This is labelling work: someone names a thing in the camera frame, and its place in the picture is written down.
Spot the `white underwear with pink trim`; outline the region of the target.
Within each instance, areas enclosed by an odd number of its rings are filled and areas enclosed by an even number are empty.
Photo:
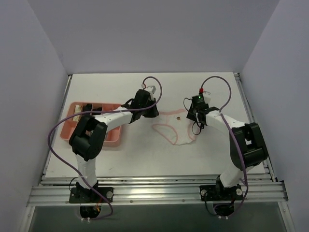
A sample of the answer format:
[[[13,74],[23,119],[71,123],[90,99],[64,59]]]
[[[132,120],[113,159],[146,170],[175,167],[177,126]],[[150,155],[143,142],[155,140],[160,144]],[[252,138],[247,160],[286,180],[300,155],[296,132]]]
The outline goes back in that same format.
[[[192,132],[193,122],[186,118],[187,111],[159,112],[152,122],[152,128],[172,145],[186,145],[196,140]]]

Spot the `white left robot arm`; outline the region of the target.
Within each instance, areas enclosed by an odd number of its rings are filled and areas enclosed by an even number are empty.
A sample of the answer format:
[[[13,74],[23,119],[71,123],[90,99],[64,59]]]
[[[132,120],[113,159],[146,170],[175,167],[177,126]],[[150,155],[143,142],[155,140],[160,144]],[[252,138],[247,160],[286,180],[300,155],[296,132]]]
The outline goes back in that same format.
[[[97,198],[98,180],[96,177],[96,157],[101,152],[105,136],[113,129],[130,124],[140,119],[159,116],[154,98],[155,86],[139,89],[133,99],[128,100],[111,113],[96,116],[82,116],[69,139],[73,153],[77,159],[80,172],[77,188],[81,189],[80,197],[87,203]]]

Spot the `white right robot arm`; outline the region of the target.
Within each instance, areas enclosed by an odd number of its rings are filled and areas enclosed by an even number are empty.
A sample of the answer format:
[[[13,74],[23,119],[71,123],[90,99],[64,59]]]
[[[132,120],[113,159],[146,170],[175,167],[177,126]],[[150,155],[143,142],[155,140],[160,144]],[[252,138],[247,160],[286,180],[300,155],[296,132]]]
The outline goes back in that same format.
[[[219,175],[220,184],[214,188],[219,199],[230,196],[231,187],[268,158],[268,150],[257,123],[245,123],[224,115],[219,108],[209,107],[202,94],[191,98],[187,118],[198,123],[201,129],[212,127],[229,137],[229,165]]]

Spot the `pink plastic organizer tray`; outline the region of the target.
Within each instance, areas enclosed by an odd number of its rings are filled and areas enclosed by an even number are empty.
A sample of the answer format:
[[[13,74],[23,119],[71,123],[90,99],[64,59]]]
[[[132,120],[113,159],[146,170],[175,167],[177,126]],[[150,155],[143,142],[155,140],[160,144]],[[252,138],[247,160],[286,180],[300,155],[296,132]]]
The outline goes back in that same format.
[[[112,111],[117,109],[120,104],[118,103],[97,103],[97,102],[73,102],[68,109],[67,116],[71,116],[74,114],[74,107],[76,104],[80,104],[84,106],[85,104],[90,103],[93,104],[92,110],[95,111]],[[69,142],[69,139],[75,130],[78,122],[72,121],[72,118],[68,119],[64,122],[64,125],[62,126],[62,130],[60,133],[60,138],[67,143]],[[104,147],[117,147],[121,143],[121,134],[122,134],[123,127],[119,126],[111,131],[109,131],[106,136],[103,143]]]

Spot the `black rolled cloth in tray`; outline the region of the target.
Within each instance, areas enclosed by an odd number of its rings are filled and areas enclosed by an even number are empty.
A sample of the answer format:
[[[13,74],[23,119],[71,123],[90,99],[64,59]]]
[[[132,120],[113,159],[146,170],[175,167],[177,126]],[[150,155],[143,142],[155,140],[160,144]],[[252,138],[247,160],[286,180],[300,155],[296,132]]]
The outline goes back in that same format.
[[[93,104],[87,103],[82,107],[82,112],[86,112],[85,115],[91,115]]]

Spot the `white rolled cloth in tray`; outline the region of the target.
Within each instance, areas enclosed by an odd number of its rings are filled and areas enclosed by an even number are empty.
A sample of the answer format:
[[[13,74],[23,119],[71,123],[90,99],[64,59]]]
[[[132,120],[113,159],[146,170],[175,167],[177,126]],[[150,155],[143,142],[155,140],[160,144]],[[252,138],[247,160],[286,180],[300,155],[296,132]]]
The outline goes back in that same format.
[[[78,113],[80,113],[82,111],[82,105],[80,104],[76,104],[75,107],[74,107],[74,114],[75,116],[72,118],[72,121],[74,122],[78,122],[79,121],[79,118],[80,118],[80,115],[76,115]]]

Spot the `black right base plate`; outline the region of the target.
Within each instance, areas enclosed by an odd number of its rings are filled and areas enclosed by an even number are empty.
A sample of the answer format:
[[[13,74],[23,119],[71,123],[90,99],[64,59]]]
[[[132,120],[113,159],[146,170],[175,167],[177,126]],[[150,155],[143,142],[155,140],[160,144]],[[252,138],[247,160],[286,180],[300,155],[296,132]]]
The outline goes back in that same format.
[[[221,188],[215,185],[199,186],[202,201],[240,201],[243,199],[240,185],[231,188]]]

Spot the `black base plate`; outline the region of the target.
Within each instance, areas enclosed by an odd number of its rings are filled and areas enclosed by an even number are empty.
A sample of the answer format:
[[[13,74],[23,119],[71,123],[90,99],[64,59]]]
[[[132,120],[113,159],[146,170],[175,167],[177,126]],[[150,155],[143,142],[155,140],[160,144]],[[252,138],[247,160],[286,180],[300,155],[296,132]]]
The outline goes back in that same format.
[[[243,199],[240,185],[231,188],[221,188],[215,185],[199,186],[202,201],[240,201]]]
[[[113,202],[113,188],[112,187],[97,187],[99,192],[110,203]],[[72,188],[69,203],[106,203],[97,193],[91,189]]]

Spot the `aluminium frame rail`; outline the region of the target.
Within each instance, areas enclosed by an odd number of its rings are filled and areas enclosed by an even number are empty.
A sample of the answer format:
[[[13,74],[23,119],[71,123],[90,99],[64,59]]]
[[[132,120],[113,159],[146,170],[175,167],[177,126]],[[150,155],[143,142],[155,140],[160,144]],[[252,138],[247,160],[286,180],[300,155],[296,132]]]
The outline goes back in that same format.
[[[163,205],[163,204],[200,204],[208,195],[203,187],[211,186],[209,181],[185,181],[151,184],[116,183],[112,185],[112,205]],[[249,187],[241,186],[246,195],[245,202],[267,203],[286,202],[288,196],[283,182],[253,181]],[[71,197],[66,186],[33,187],[28,206],[70,206]]]

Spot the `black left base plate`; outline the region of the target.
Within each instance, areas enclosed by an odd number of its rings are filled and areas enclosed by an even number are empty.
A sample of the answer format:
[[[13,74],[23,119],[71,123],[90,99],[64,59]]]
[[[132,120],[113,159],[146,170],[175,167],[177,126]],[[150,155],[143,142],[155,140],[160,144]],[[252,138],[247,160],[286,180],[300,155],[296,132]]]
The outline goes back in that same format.
[[[112,187],[97,187],[99,192],[110,203],[113,202],[113,188]],[[72,188],[69,203],[106,203],[97,193],[91,189]]]

